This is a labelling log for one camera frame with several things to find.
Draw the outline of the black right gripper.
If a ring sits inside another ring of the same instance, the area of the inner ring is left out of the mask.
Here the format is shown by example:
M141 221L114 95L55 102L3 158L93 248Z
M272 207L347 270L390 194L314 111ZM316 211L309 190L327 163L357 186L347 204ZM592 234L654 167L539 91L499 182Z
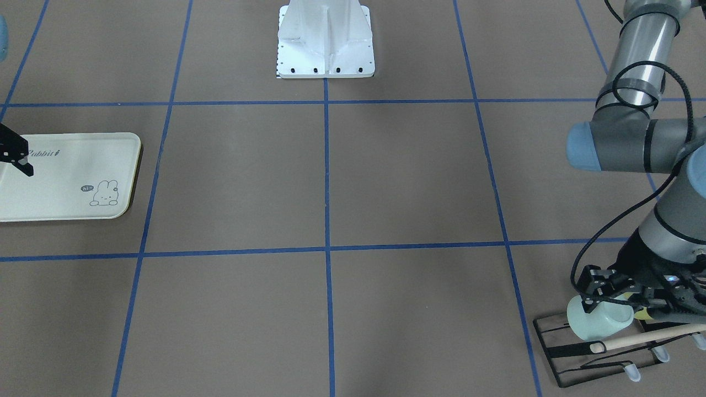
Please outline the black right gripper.
M34 175L34 168L29 163L29 143L23 136L1 124L1 155L2 161L12 163L16 169L29 178Z

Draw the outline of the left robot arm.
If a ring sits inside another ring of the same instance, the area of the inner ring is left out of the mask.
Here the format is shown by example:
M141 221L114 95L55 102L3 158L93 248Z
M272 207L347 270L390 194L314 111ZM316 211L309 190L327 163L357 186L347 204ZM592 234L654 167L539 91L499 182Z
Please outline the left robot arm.
M618 47L592 120L568 133L573 168L666 174L650 196L580 249L570 282L590 314L611 304L650 319L704 324L704 118L683 78L667 65L681 20L703 1L627 1ZM618 221L656 200L608 268L579 263Z

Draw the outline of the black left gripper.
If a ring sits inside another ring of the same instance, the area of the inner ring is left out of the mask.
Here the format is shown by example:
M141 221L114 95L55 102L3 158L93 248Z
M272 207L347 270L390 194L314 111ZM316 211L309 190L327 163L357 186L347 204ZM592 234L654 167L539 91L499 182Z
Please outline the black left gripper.
M584 310L615 304L646 309L655 321L704 324L704 254L691 263L678 263L660 257L634 231L608 267L607 296L580 293Z

